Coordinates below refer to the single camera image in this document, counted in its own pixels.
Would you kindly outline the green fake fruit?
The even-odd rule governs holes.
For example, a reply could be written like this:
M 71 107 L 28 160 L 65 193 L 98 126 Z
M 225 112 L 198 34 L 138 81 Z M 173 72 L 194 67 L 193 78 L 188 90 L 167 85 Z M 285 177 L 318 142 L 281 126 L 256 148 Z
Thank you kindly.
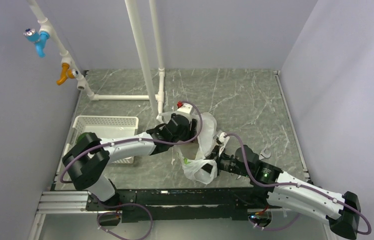
M 77 138 L 76 138 L 76 143 L 79 143 L 81 140 L 82 140 L 82 138 L 86 135 L 87 133 L 86 132 L 83 132 L 82 134 L 80 134 Z

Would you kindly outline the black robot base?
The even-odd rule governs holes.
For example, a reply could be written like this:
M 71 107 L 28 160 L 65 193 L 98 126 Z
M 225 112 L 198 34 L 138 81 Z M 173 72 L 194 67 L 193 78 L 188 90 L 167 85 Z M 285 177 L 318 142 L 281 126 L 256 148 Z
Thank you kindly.
M 245 221 L 253 212 L 268 205 L 262 190 L 253 187 L 118 189 L 117 199 L 99 204 L 89 196 L 89 212 L 118 211 L 123 223 L 149 220 L 147 208 L 155 221 L 231 219 Z

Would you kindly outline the white plastic bag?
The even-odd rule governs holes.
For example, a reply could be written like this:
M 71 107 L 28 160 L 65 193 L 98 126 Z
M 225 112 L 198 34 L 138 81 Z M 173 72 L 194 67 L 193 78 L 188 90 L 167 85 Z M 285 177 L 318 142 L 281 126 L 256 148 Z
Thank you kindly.
M 215 146 L 218 146 L 216 135 L 217 120 L 209 112 L 201 114 L 202 130 L 193 142 L 176 145 L 174 151 L 180 160 L 186 178 L 205 185 L 210 184 L 216 177 L 216 163 L 205 160 Z

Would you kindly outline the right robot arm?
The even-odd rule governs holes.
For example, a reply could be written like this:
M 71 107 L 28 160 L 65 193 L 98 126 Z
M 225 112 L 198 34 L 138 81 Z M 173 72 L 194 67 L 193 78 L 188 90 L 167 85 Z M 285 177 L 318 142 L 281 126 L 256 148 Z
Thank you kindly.
M 282 207 L 328 225 L 336 235 L 355 240 L 358 236 L 361 206 L 358 196 L 347 191 L 337 193 L 302 181 L 277 166 L 264 162 L 269 153 L 255 153 L 247 145 L 228 155 L 215 146 L 199 173 L 214 177 L 225 171 L 249 178 L 253 186 L 251 203 Z

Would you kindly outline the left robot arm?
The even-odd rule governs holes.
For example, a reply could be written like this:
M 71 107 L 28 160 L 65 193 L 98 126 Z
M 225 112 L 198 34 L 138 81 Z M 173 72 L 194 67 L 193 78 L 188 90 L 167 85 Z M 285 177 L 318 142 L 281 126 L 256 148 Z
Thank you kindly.
M 190 143 L 203 128 L 201 117 L 190 119 L 173 113 L 161 123 L 132 137 L 104 140 L 94 132 L 86 133 L 62 158 L 64 170 L 60 182 L 72 184 L 77 191 L 88 191 L 98 197 L 106 210 L 119 203 L 116 187 L 103 172 L 108 164 L 137 156 L 152 156 L 168 151 L 175 145 Z

